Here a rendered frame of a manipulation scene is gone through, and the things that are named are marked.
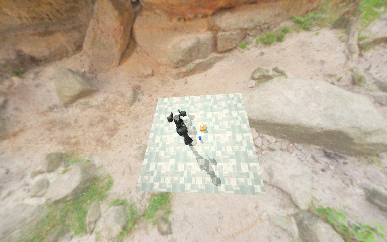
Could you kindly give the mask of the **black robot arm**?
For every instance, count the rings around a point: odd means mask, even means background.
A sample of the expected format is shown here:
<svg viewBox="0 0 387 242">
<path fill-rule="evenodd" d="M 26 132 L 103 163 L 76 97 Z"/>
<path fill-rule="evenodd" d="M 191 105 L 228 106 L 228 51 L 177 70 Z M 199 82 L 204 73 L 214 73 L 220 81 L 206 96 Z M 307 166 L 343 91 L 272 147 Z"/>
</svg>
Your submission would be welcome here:
<svg viewBox="0 0 387 242">
<path fill-rule="evenodd" d="M 176 123 L 176 131 L 180 136 L 183 136 L 184 143 L 186 145 L 190 144 L 193 140 L 188 136 L 187 127 L 184 124 L 184 121 L 180 119 L 178 115 L 173 117 L 174 122 Z M 183 125 L 184 124 L 184 125 Z"/>
</svg>

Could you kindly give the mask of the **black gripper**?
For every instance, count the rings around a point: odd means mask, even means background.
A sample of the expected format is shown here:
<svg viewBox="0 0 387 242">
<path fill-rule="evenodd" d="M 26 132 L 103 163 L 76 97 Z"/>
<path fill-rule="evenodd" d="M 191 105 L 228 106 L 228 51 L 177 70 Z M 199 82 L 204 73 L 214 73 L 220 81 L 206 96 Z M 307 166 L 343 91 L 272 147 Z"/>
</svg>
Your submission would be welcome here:
<svg viewBox="0 0 387 242">
<path fill-rule="evenodd" d="M 178 115 L 179 117 L 180 116 L 183 116 L 183 117 L 187 116 L 185 111 L 180 111 L 180 110 L 178 110 L 178 111 L 180 113 Z M 172 112 L 171 112 L 170 116 L 167 117 L 167 120 L 168 120 L 168 122 L 172 122 L 173 121 L 173 113 Z"/>
</svg>

